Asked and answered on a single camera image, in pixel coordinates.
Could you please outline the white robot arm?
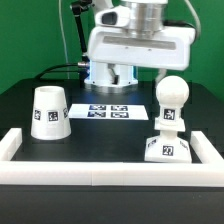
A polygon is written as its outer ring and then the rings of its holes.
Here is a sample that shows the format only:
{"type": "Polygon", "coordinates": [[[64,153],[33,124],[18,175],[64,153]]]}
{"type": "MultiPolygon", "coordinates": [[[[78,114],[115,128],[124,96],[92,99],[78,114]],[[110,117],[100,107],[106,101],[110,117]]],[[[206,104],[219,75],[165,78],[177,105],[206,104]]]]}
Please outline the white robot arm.
{"type": "Polygon", "coordinates": [[[138,67],[154,68],[164,77],[168,70],[189,65],[190,46],[201,34],[200,19],[189,0],[195,23],[163,18],[168,0],[93,0],[95,27],[89,37],[89,77],[85,85],[115,91],[138,84],[138,67]]]}

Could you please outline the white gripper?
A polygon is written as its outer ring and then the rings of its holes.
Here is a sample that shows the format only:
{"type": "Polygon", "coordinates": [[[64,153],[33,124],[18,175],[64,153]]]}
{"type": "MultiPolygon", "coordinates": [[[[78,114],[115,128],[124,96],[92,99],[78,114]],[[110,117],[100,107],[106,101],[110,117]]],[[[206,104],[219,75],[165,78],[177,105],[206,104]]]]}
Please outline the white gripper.
{"type": "Polygon", "coordinates": [[[168,26],[146,39],[128,36],[119,28],[95,27],[89,37],[88,56],[95,62],[111,63],[107,67],[112,84],[119,83],[115,64],[158,68],[158,84],[167,70],[188,67],[194,36],[193,28],[168,26]]]}

